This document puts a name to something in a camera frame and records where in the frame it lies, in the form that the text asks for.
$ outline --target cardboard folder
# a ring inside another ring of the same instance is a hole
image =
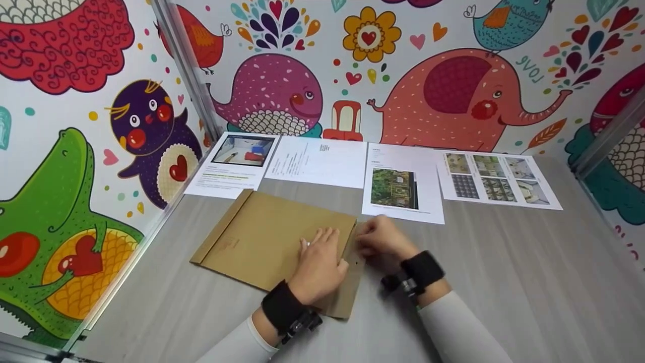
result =
[[[350,265],[334,294],[314,306],[322,314],[348,319],[364,267],[354,247],[356,216],[245,189],[199,246],[191,262],[264,291],[289,280],[298,264],[300,237],[316,230],[340,230],[338,259]]]

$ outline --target wristband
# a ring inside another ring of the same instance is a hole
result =
[[[286,335],[291,325],[307,312],[284,280],[262,299],[262,310],[279,336]]]
[[[423,294],[426,292],[426,287],[446,276],[439,263],[428,251],[401,262],[401,268],[417,285],[414,289],[417,295]]]

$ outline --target gray table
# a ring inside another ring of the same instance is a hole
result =
[[[645,289],[627,252],[563,165],[538,164],[564,211],[443,201],[446,225],[397,225],[515,362],[644,362]],[[358,189],[264,180],[260,191],[361,212]],[[188,263],[231,202],[184,196],[77,355],[193,362],[248,317],[264,293]],[[438,362],[414,312],[379,297],[380,277],[367,267],[348,322],[326,318],[272,361]]]

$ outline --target flower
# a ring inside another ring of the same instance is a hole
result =
[[[367,57],[372,63],[383,60],[383,53],[392,54],[396,49],[394,42],[401,38],[401,29],[394,26],[397,16],[393,12],[384,12],[376,17],[371,6],[361,10],[361,17],[348,16],[344,27],[347,36],[342,40],[342,46],[352,50],[356,61]]]

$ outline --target cartoon crocodile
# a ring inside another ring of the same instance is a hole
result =
[[[0,308],[63,347],[143,238],[93,212],[94,152],[83,134],[62,130],[22,189],[0,200]]]

